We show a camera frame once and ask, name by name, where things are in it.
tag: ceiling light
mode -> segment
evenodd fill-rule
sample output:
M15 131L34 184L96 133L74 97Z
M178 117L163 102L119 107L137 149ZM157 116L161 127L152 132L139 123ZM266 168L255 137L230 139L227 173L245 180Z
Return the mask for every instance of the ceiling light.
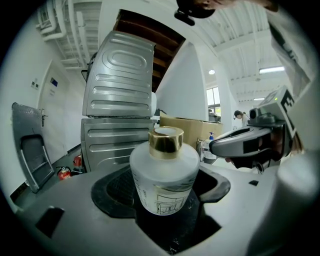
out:
M276 66L276 67L269 67L269 68L261 68L259 70L259 74L265 74L265 73L272 73L272 72L279 72L284 71L285 68L283 66Z

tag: spray bottle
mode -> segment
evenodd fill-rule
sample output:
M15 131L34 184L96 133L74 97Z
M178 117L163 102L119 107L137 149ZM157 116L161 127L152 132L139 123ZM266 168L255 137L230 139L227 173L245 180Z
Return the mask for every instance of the spray bottle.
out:
M210 133L209 139L206 139L204 141L204 147L203 147L204 148L204 158L209 159L209 160L215 160L217 158L217 156L212 154L210 152L210 148L209 148L210 142L212 142L214 140L213 132L209 132L209 133Z

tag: robotic arm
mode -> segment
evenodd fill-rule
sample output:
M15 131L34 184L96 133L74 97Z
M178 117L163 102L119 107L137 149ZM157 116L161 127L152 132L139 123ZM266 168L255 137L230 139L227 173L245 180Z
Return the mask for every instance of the robotic arm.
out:
M296 129L288 111L293 104L285 86L270 93L258 108L250 110L248 126L225 133L210 143L211 153L231 158L236 168L257 167L263 172L291 152Z

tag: gray floor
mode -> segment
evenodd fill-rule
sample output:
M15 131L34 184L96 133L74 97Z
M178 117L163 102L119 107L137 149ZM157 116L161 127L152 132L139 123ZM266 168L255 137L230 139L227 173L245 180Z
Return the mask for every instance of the gray floor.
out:
M50 189L54 184L58 183L60 180L57 176L58 168L57 166L67 166L71 170L74 169L74 158L81 152L81 147L76 148L69 154L63 156L58 161L52 164L54 169L54 175L43 185L43 187L37 192L33 193L29 187L16 199L14 202L21 210L25 210L30 205L32 205L38 197L40 197L45 191Z

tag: stacked washing machine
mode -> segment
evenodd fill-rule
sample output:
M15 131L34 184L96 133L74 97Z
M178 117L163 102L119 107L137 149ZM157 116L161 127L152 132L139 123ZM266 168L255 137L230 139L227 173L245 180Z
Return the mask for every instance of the stacked washing machine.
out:
M81 149L87 172L129 162L148 140L155 45L112 31L89 63L83 99Z

